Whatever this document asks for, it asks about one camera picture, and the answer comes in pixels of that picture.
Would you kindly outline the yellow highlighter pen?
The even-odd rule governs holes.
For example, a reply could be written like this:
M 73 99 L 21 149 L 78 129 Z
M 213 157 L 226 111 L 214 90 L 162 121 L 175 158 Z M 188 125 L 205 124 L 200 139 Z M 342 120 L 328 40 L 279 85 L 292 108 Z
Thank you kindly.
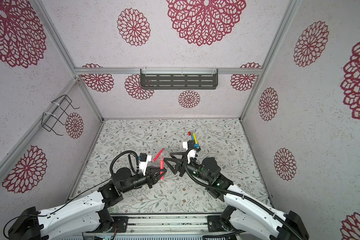
M 193 133 L 193 139 L 194 139 L 194 141 L 195 141 L 195 144 L 197 145 L 197 144 L 198 144 L 198 141 L 197 141 L 197 138 L 196 138 L 195 133 Z

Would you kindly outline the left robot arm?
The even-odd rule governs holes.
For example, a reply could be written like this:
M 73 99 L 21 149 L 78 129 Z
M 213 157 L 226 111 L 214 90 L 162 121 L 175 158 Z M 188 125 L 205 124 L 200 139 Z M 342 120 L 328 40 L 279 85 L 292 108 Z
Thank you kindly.
M 54 208 L 38 211 L 31 207 L 5 226 L 8 240 L 61 240 L 84 232 L 106 232 L 114 226 L 109 208 L 123 200 L 123 193 L 147 185 L 152 188 L 167 172 L 147 167 L 145 173 L 133 175 L 129 168 L 111 174 L 111 180 L 85 197 L 76 197 Z

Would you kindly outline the pink highlighter pen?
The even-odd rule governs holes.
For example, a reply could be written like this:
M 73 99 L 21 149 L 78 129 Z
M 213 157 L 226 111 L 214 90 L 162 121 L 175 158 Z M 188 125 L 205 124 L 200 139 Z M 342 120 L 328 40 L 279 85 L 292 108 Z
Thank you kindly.
M 164 149 L 161 149 L 158 153 L 157 153 L 157 155 L 154 157 L 154 159 L 153 159 L 153 162 L 155 162 L 158 158 L 159 158 L 159 156 L 161 155 L 161 153 L 163 152 L 163 150 Z
M 160 169 L 161 169 L 161 170 L 164 169 L 164 159 L 163 159 L 163 158 L 161 158 L 161 160 L 160 160 Z M 163 174 L 163 171 L 160 172 L 160 175 L 161 175 L 161 178 L 160 178 L 160 179 L 161 179 L 161 180 L 164 179 L 164 177 L 163 177 L 162 174 Z

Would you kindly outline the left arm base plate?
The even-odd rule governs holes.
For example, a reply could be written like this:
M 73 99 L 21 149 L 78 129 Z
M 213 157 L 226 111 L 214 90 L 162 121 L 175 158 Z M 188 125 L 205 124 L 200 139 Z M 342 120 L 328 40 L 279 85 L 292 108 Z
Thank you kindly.
M 111 220 L 100 222 L 100 225 L 93 231 L 87 233 L 125 233 L 127 231 L 129 217 L 115 216 Z

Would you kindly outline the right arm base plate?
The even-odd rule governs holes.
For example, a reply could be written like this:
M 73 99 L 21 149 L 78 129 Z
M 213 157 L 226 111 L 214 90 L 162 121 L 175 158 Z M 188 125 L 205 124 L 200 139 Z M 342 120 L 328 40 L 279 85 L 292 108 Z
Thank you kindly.
M 231 232 L 235 230 L 230 221 L 217 215 L 207 216 L 207 225 L 210 233 L 213 232 Z

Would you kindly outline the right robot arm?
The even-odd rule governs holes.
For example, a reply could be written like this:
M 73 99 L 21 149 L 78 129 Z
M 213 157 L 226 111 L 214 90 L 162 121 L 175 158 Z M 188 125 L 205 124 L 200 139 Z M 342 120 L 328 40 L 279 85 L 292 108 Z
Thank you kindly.
M 253 198 L 221 173 L 215 158 L 205 158 L 198 163 L 193 154 L 194 150 L 172 153 L 164 163 L 173 174 L 188 175 L 213 198 L 227 205 L 219 219 L 224 229 L 243 231 L 261 240 L 309 239 L 298 214 L 284 213 Z

